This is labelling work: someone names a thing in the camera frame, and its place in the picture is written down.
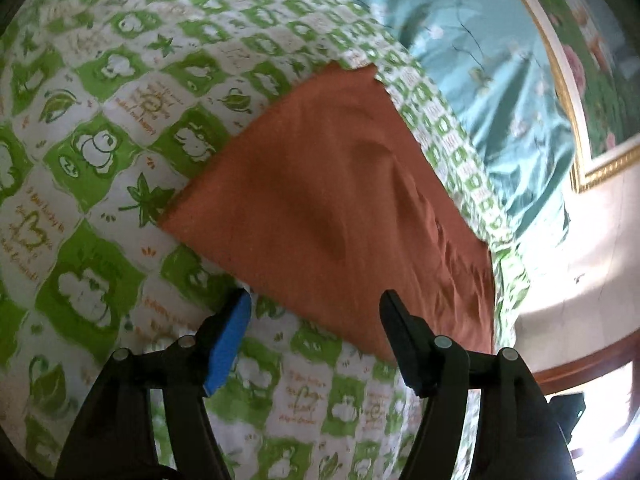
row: patterned fabric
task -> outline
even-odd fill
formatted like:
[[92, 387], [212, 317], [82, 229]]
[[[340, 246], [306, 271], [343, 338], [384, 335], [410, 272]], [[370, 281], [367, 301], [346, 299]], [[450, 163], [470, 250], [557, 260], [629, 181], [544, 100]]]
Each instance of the patterned fabric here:
[[[1, 44], [0, 420], [42, 472], [113, 349], [194, 332], [237, 285], [156, 227], [168, 201], [332, 59], [378, 66], [495, 252], [496, 345], [513, 342], [526, 276], [478, 155], [420, 66], [351, 0], [28, 0]], [[264, 297], [206, 405], [237, 479], [396, 478], [422, 415], [394, 368]]]

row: wooden trim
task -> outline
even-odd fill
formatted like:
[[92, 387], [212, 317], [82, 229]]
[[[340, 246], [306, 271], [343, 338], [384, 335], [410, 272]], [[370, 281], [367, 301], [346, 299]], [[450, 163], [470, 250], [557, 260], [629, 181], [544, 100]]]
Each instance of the wooden trim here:
[[545, 395], [556, 394], [617, 370], [640, 358], [640, 329], [613, 345], [571, 363], [534, 374]]

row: wall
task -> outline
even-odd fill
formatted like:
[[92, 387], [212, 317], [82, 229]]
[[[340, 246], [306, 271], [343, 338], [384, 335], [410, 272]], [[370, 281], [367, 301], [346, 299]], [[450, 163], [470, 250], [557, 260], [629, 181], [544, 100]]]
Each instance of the wall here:
[[591, 354], [640, 327], [640, 164], [565, 191], [569, 235], [532, 284], [516, 348], [533, 371]]

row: brown fabric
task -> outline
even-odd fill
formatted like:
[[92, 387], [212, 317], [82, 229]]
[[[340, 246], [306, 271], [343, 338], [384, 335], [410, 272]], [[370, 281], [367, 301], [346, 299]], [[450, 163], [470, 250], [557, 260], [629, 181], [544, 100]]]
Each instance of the brown fabric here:
[[393, 360], [378, 317], [394, 288], [437, 333], [492, 351], [494, 278], [369, 66], [331, 65], [252, 123], [162, 229], [305, 319]]

